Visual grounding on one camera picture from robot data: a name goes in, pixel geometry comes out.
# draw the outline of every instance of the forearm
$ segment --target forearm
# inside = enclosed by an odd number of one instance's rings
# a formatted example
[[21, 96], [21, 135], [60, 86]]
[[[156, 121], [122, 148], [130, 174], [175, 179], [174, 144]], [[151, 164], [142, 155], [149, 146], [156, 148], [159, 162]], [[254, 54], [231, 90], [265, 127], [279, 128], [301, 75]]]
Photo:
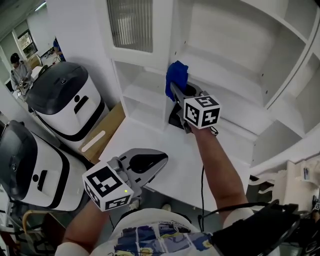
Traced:
[[72, 242], [78, 244], [91, 253], [108, 217], [108, 211], [102, 212], [90, 200], [67, 227], [63, 243]]
[[211, 134], [209, 128], [191, 128], [217, 207], [247, 203], [242, 181], [217, 138]]

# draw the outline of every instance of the blue cloth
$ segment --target blue cloth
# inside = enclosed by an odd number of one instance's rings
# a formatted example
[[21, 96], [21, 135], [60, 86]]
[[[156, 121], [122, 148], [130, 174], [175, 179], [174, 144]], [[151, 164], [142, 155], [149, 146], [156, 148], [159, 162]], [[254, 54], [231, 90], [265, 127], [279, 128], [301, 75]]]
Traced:
[[[61, 48], [60, 48], [59, 43], [58, 43], [57, 40], [54, 40], [54, 41], [53, 41], [53, 47], [57, 47], [57, 48], [58, 48], [58, 51], [59, 51], [59, 52], [62, 52], [62, 50], [61, 50]], [[60, 59], [61, 59], [62, 62], [65, 62], [65, 61], [66, 61], [65, 56], [64, 56], [63, 54], [61, 54], [61, 55], [59, 55], [59, 56], [60, 56]]]
[[171, 91], [170, 83], [175, 83], [184, 93], [188, 81], [188, 66], [182, 64], [180, 61], [172, 63], [166, 72], [165, 95], [167, 95], [173, 102], [175, 102], [174, 94]]

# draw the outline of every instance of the white countertop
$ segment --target white countertop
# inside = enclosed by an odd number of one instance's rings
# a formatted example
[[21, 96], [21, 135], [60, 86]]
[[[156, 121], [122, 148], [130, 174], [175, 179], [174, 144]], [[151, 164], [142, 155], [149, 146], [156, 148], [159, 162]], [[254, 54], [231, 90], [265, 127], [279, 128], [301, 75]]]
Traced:
[[[228, 151], [241, 150], [237, 145], [230, 147], [232, 132], [220, 129], [218, 131], [217, 138], [227, 154]], [[203, 164], [196, 138], [192, 133], [185, 134], [184, 130], [170, 124], [164, 132], [158, 132], [126, 117], [99, 159], [109, 161], [112, 157], [118, 157], [133, 148], [149, 148], [168, 155], [167, 164], [146, 187], [191, 206], [202, 208]], [[230, 160], [242, 180], [244, 191], [247, 191], [250, 177], [249, 165], [232, 157]], [[207, 178], [204, 179], [203, 184], [204, 209], [214, 211], [217, 206], [210, 192]]]

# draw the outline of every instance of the window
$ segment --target window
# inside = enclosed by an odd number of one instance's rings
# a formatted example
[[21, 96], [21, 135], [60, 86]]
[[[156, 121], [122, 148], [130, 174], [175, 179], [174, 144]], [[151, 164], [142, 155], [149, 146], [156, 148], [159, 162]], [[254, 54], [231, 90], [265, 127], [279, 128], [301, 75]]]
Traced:
[[29, 29], [25, 31], [23, 34], [21, 34], [18, 37], [18, 40], [27, 59], [38, 51]]

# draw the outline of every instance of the frosted glass panel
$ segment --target frosted glass panel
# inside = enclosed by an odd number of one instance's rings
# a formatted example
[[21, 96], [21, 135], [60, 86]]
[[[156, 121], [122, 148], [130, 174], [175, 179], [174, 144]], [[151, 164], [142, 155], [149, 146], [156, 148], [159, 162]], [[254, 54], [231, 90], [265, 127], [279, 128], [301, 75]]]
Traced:
[[153, 0], [107, 0], [113, 44], [152, 53]]

